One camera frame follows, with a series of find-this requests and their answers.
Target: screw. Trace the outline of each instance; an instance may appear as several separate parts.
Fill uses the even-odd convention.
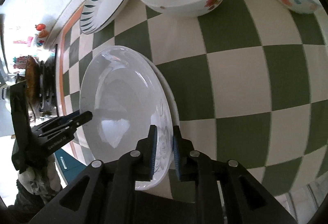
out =
[[[200,153],[196,150],[193,150],[189,153],[192,157],[198,157],[200,155]]]
[[[131,151],[130,155],[133,157],[137,157],[137,156],[140,156],[140,152],[138,150],[133,150],[133,151]]]
[[[91,163],[91,166],[93,166],[94,168],[99,168],[101,166],[101,161],[95,160]]]
[[[237,167],[238,166],[238,162],[233,160],[233,159],[229,160],[228,164],[229,164],[230,167]]]

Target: white tile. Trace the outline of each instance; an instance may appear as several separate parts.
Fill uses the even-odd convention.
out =
[[[206,53],[197,18],[161,14],[149,19],[148,27],[155,65]]]
[[[73,145],[74,145],[74,148],[75,148],[75,151],[76,151],[78,161],[80,161],[81,163],[86,165],[85,160],[84,160],[84,156],[83,156],[83,153],[82,153],[81,146],[79,144],[75,143],[75,142],[73,142]]]
[[[69,48],[64,52],[63,56],[63,74],[69,70]]]
[[[147,20],[146,5],[140,0],[129,0],[115,18],[114,34],[118,35],[145,20]]]
[[[311,103],[328,99],[328,56],[324,45],[304,45]]]
[[[273,111],[266,166],[304,155],[310,127],[310,104]]]
[[[96,160],[89,148],[81,146],[81,149],[86,165],[89,165],[93,160]]]
[[[75,63],[69,69],[69,93],[75,93],[80,90],[79,63]]]
[[[282,194],[282,195],[279,195],[279,196],[276,196],[275,199],[280,203],[284,203],[287,201],[287,196],[286,194]]]
[[[72,150],[72,145],[71,143],[68,143],[62,147],[62,149],[68,153],[70,156],[74,157],[73,150]]]
[[[166,173],[165,177],[158,185],[156,185],[155,187],[152,187],[149,190],[145,190],[144,192],[153,194],[155,196],[173,199],[172,194],[171,194],[169,174]]]
[[[81,33],[80,30],[80,20],[75,22],[75,24],[72,26],[72,33],[71,33],[71,44],[75,42],[77,38],[79,38]]]
[[[93,44],[93,33],[92,34],[81,34],[79,41],[79,60],[84,58],[87,54],[92,51]]]
[[[73,113],[71,96],[70,95],[65,96],[64,100],[65,100],[66,115],[69,115]]]
[[[100,46],[92,50],[92,58],[94,58],[99,52],[106,49],[107,47],[115,45],[115,37],[109,39],[108,41],[102,43]]]
[[[259,33],[262,45],[301,44],[296,24],[277,0],[244,0]]]
[[[253,175],[254,178],[257,179],[259,183],[262,182],[264,172],[265,172],[265,167],[259,167],[259,168],[250,168],[248,169],[248,172]]]
[[[271,91],[262,47],[207,54],[216,118],[271,111]]]
[[[200,119],[180,121],[184,139],[191,140],[194,149],[216,160],[216,120]]]
[[[76,134],[77,134],[77,138],[79,139],[79,143],[81,146],[84,146],[86,148],[89,148],[89,145],[87,143],[87,140],[85,138],[85,135],[84,135],[84,131],[83,131],[83,127],[80,126],[76,129]]]
[[[297,190],[315,180],[326,150],[327,146],[325,145],[303,157],[292,190]]]

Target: plate with leaf pattern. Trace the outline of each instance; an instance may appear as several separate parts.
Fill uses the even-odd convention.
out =
[[[105,28],[127,2],[128,0],[86,0],[80,18],[81,32],[91,34]]]

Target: plate rim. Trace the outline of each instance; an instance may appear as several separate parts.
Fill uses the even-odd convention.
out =
[[[128,48],[128,47],[122,46],[122,45],[109,45],[107,48],[105,48],[105,49],[101,50],[99,53],[97,53],[97,55],[96,55],[94,58],[92,58],[91,62],[88,64],[88,66],[87,66],[87,68],[86,68],[86,72],[87,72],[87,70],[88,70],[88,68],[89,68],[89,66],[91,65],[91,63],[92,63],[93,60],[95,60],[98,56],[100,56],[100,55],[101,55],[103,52],[105,52],[106,50],[109,50],[110,48],[113,48],[113,47],[123,48],[123,50],[126,50],[126,51],[129,51],[129,52],[136,53],[138,56],[140,56],[140,58],[141,58],[141,60],[144,62],[144,64],[145,64],[146,66],[149,67],[149,72],[153,74],[153,78],[158,82],[159,87],[160,87],[160,88],[162,89],[162,91],[163,91],[163,98],[164,98],[163,103],[166,103],[166,106],[167,106],[167,109],[168,109],[168,113],[169,113],[169,115],[168,115],[168,123],[172,126],[172,129],[173,129],[173,119],[172,119],[172,115],[171,115],[170,105],[169,105],[168,100],[167,100],[167,98],[166,98],[166,95],[165,95],[165,91],[164,91],[164,89],[163,89],[163,86],[162,86],[160,80],[158,79],[158,77],[157,77],[155,71],[152,69],[152,67],[151,67],[150,64],[147,62],[147,60],[145,60],[145,59],[143,58],[143,56],[142,56],[139,52],[137,52],[137,51],[135,51],[135,50],[133,50],[133,49],[131,49],[131,48]],[[81,93],[82,93],[81,91],[82,91],[83,83],[84,83],[84,81],[85,81],[85,75],[83,76],[82,84],[81,84],[81,88],[80,88],[80,97],[79,97],[79,108],[80,108],[80,109],[81,109],[81,97],[82,97],[82,96],[81,96]],[[164,177],[165,177],[166,174],[168,173],[168,170],[169,170],[169,168],[170,168],[170,165],[171,165],[171,163],[172,163],[172,159],[173,159],[173,133],[172,133],[172,137],[170,137],[170,138],[171,138],[171,139],[170,139],[170,143],[169,143],[168,164],[167,164],[166,168],[163,169],[163,171],[164,171],[163,175],[162,175],[162,176],[161,176],[156,182],[153,182],[152,184],[151,184],[151,181],[150,181],[150,182],[148,182],[148,181],[136,181],[136,187],[135,187],[136,190],[145,191],[145,190],[148,190],[148,189],[151,189],[151,188],[157,186],[158,184],[160,184],[160,182],[164,179]],[[137,186],[137,182],[149,183],[149,185],[147,185],[146,187]]]

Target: green and white checkered surface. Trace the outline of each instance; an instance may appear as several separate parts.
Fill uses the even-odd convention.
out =
[[[273,195],[328,170],[328,58],[313,14],[277,0],[223,0],[206,15],[175,18],[130,0],[100,32],[80,34],[77,22],[66,34],[67,113],[79,108],[85,70],[107,45],[152,60],[173,91],[183,137],[212,159],[238,160]],[[89,163],[82,128],[75,143]],[[168,175],[166,196],[192,201],[192,183]]]

